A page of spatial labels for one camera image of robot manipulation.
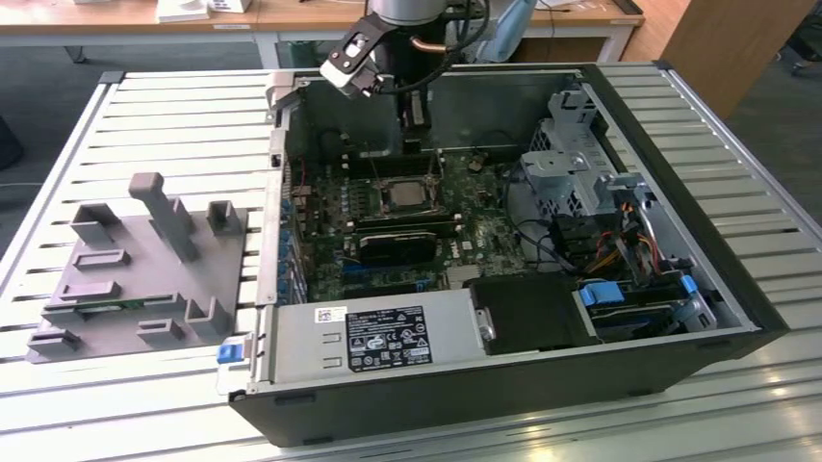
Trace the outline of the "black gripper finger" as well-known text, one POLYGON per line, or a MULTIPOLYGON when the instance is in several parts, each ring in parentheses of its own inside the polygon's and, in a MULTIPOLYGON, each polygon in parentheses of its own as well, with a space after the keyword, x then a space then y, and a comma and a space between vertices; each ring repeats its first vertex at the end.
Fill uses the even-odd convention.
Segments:
POLYGON ((431 117, 428 92, 412 90, 398 97, 398 116, 402 132, 402 152, 418 154, 428 138, 431 117))

